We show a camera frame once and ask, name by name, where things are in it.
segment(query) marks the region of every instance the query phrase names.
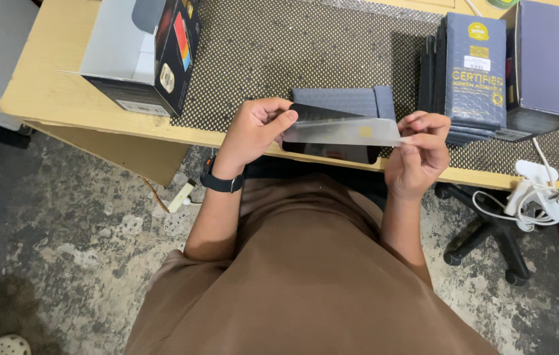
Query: black watch strap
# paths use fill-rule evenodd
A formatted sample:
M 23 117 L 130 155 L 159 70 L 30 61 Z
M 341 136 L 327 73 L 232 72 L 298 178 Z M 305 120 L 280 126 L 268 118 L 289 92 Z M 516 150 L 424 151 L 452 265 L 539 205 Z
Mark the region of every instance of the black watch strap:
M 244 184 L 244 176 L 238 175 L 233 180 L 222 180 L 211 174 L 214 168 L 214 160 L 216 157 L 207 159 L 205 165 L 202 167 L 202 173 L 200 174 L 200 182 L 208 189 L 212 189 L 218 192 L 228 192 L 234 193 L 242 188 Z

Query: barcode label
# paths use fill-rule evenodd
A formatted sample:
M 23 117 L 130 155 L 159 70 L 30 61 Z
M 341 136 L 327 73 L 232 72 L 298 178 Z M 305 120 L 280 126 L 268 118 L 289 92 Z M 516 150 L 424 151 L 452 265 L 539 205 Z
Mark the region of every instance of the barcode label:
M 500 131 L 496 131 L 496 138 L 498 138 L 500 140 L 514 141 L 514 140 L 519 140 L 521 138 L 524 138 L 524 137 L 530 136 L 530 135 L 531 135 L 531 133 L 508 130 L 507 128 L 501 128 Z
M 464 56 L 464 67 L 489 71 L 492 67 L 492 62 L 486 58 Z
M 115 100 L 117 101 L 124 109 L 133 112 L 139 112 L 142 114 L 157 114 L 160 116 L 167 116 L 170 117 L 168 111 L 166 111 L 163 106 L 161 105 L 152 105 L 152 104 L 142 104 L 141 102 L 133 102 L 133 101 L 124 101 L 124 100 Z

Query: desk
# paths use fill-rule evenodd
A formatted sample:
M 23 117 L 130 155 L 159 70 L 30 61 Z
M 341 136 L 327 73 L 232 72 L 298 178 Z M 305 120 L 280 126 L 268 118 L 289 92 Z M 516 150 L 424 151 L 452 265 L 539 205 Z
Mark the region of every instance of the desk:
M 484 0 L 473 0 L 485 16 L 499 17 Z M 472 14 L 463 0 L 381 0 L 382 3 L 445 14 Z M 546 0 L 559 4 L 559 0 Z M 171 182 L 189 145 L 219 147 L 224 133 L 171 126 L 167 117 L 124 111 L 77 71 L 100 3 L 94 0 L 45 0 L 0 108 L 33 128 L 124 167 L 155 182 Z M 282 152 L 273 143 L 267 154 L 308 162 L 382 171 L 374 165 Z M 517 176 L 448 168 L 440 181 L 493 189 L 513 188 Z

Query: stained floor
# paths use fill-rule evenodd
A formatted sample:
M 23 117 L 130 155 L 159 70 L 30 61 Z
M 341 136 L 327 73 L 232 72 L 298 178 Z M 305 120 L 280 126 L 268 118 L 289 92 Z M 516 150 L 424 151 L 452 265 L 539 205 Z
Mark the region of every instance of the stained floor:
M 167 189 L 170 201 L 211 149 L 193 147 Z M 202 200 L 197 186 L 192 197 Z M 26 337 L 34 354 L 119 354 L 144 288 L 181 249 L 198 212 L 165 214 L 135 174 L 36 133 L 27 150 L 0 144 L 0 335 Z M 503 354 L 559 354 L 559 238 L 520 241 L 533 277 L 503 279 L 492 239 L 449 267 L 444 248 L 473 214 L 426 194 L 422 238 L 435 291 Z

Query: product box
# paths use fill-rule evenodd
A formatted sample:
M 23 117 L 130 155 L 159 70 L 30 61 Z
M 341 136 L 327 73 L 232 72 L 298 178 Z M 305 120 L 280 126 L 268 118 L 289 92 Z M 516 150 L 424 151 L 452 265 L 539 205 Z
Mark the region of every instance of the product box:
M 507 128 L 497 138 L 522 141 L 559 130 L 559 6 L 521 0 L 507 23 Z
M 444 114 L 455 126 L 486 130 L 504 126 L 504 20 L 454 12 L 448 12 L 445 20 Z M 438 31 L 438 51 L 443 48 L 440 39 Z
M 122 109 L 179 117 L 200 29 L 191 0 L 102 0 L 77 74 Z

